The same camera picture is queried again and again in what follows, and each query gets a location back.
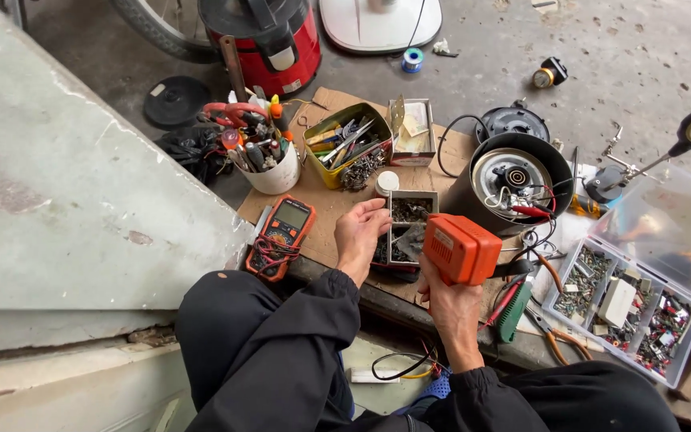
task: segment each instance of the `green tool handle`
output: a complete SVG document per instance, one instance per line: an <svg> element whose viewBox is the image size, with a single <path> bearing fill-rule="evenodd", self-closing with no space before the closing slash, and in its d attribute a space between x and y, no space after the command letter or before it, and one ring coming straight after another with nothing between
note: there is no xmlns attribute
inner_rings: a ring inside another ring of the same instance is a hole
<svg viewBox="0 0 691 432"><path fill-rule="evenodd" d="M524 281L500 314L500 318L497 319L497 335L503 343L510 344L516 337L516 326L530 297L532 297L532 282Z"/></svg>

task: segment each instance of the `hand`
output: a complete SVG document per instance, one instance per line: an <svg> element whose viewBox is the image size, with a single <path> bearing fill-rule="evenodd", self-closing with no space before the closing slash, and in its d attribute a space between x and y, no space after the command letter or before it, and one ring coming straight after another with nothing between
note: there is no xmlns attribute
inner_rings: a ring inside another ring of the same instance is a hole
<svg viewBox="0 0 691 432"><path fill-rule="evenodd" d="M420 255L420 270L425 283L417 290L421 301L431 302L434 324L447 351L452 371L456 374L485 365L476 341L479 308L484 289L457 284L447 286L436 266Z"/></svg>
<svg viewBox="0 0 691 432"><path fill-rule="evenodd" d="M384 205L383 198L360 202L335 222L336 268L348 274L357 288L367 279L378 237L391 227L391 213Z"/></svg>

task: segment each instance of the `red vacuum cleaner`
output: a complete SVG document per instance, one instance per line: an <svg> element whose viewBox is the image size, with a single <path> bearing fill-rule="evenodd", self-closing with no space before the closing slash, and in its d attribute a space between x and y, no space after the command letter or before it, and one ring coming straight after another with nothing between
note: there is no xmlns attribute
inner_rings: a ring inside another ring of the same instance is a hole
<svg viewBox="0 0 691 432"><path fill-rule="evenodd" d="M199 0L214 46L234 36L247 87L289 98L316 76L322 62L309 0Z"/></svg>

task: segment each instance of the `bicycle tire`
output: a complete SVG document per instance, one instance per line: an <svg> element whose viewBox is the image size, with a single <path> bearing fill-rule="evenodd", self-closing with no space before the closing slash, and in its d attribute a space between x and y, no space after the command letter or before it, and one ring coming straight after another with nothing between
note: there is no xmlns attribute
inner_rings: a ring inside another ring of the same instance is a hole
<svg viewBox="0 0 691 432"><path fill-rule="evenodd" d="M110 0L121 18L140 36L162 52L185 62L210 64L220 61L212 46L194 44L167 30L140 4L145 0Z"/></svg>

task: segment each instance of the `person's left hand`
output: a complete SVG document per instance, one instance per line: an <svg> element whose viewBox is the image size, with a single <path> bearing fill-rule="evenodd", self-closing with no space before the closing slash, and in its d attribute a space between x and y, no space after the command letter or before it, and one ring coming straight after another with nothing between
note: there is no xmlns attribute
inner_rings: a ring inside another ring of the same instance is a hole
<svg viewBox="0 0 691 432"><path fill-rule="evenodd" d="M336 268L348 274L357 288L367 279L378 237L391 227L391 213L383 205L384 198L360 202L335 223Z"/></svg>

